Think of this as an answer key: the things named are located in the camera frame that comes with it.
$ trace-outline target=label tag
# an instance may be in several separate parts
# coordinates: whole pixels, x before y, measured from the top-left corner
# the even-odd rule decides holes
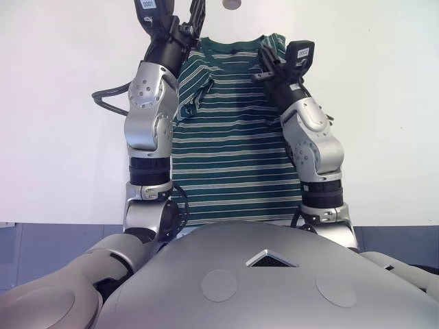
[[[297,58],[308,56],[308,54],[309,54],[309,48],[301,49],[297,52]]]
[[[143,9],[154,9],[157,8],[155,0],[139,0],[142,4]]]
[[[290,84],[290,85],[289,85],[289,88],[290,88],[292,91],[295,91],[295,90],[297,90],[297,89],[300,89],[300,86],[299,86],[298,84]]]

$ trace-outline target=number label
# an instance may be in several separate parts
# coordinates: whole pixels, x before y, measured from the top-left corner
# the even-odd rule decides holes
[[[154,9],[154,8],[157,8],[155,0],[149,0],[149,1],[139,0],[139,1],[142,4],[142,8],[143,9]]]
[[[297,52],[297,58],[308,56],[309,48],[301,49]]]

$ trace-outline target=gray floor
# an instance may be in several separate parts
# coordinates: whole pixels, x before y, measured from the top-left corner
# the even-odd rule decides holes
[[[439,267],[439,226],[356,227],[362,251]],[[51,273],[121,226],[17,224],[0,229],[0,295]]]

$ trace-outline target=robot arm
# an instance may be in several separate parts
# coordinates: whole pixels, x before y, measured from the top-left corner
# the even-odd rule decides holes
[[[302,204],[292,226],[301,215],[303,229],[357,250],[348,205],[343,201],[343,148],[331,133],[332,122],[303,86],[313,52],[311,41],[291,42],[283,62],[271,48],[262,46],[263,72],[254,80],[265,82],[265,93],[279,108],[283,135],[300,179]]]
[[[130,181],[124,234],[106,237],[59,271],[3,295],[0,328],[94,328],[106,298],[182,228],[178,207],[169,200],[171,122],[178,107],[178,73],[198,41],[205,4],[193,0],[191,20],[179,25],[172,15],[174,0],[134,3],[151,45],[130,84],[93,94],[98,105],[126,116]],[[129,112],[102,101],[126,91]]]

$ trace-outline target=striped shirt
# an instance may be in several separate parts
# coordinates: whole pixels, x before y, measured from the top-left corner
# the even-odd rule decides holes
[[[229,45],[203,38],[180,72],[172,176],[187,192],[189,226],[291,219],[301,201],[278,109],[251,81],[261,43],[284,57],[278,34]]]

